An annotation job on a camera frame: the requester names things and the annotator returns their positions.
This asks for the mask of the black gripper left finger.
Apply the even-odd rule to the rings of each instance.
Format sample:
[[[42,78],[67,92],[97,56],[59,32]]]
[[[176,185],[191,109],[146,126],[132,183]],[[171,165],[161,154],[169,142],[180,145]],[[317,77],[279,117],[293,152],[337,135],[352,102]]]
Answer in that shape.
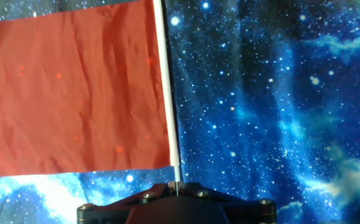
[[[154,184],[150,189],[126,197],[109,205],[86,203],[76,210],[77,224],[125,223],[130,212],[140,205],[177,196],[177,183]]]

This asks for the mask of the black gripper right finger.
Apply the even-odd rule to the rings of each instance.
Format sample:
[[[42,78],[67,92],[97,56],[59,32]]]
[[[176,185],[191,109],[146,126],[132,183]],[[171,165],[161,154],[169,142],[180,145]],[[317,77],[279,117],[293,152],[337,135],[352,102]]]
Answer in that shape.
[[[181,223],[276,223],[276,203],[269,198],[247,201],[198,182],[178,182],[177,195]]]

